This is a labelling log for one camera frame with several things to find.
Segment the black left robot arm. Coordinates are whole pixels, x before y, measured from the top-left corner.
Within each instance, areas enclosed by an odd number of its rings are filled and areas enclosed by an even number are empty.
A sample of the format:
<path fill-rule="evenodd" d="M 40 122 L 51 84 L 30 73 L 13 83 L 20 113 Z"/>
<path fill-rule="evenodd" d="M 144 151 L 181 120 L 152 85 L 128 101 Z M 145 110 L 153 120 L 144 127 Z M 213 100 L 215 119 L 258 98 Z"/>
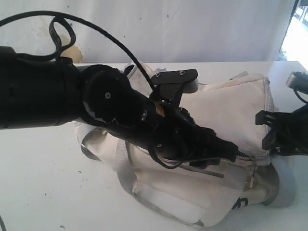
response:
<path fill-rule="evenodd" d="M 76 67 L 64 61 L 27 61 L 0 49 L 1 129 L 59 126 L 81 120 L 141 147 L 168 169 L 234 162 L 238 147 L 198 126 L 180 107 L 186 86 L 197 91 L 195 69 L 152 77 L 154 90 L 135 90 L 126 73 L 107 65 Z"/>

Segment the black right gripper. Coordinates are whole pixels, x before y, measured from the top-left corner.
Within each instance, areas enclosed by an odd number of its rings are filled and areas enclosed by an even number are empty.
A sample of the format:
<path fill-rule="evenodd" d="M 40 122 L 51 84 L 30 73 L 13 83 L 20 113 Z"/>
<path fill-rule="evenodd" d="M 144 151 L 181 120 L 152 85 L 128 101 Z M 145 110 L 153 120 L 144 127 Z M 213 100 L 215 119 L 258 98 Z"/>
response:
<path fill-rule="evenodd" d="M 261 110 L 256 114 L 255 124 L 274 127 L 262 140 L 263 150 L 280 155 L 308 154 L 307 104 L 288 113 Z"/>

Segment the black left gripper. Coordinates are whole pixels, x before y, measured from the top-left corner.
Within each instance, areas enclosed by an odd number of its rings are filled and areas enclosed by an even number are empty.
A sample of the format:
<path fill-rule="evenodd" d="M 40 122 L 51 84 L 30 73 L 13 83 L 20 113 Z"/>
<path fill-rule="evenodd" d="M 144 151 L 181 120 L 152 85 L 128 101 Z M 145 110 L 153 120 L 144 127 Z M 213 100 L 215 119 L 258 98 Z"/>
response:
<path fill-rule="evenodd" d="M 140 94 L 107 93 L 107 130 L 148 151 L 165 168 L 185 162 L 194 169 L 218 166 L 221 159 L 235 162 L 239 148 L 198 126 L 184 109 L 153 101 Z"/>

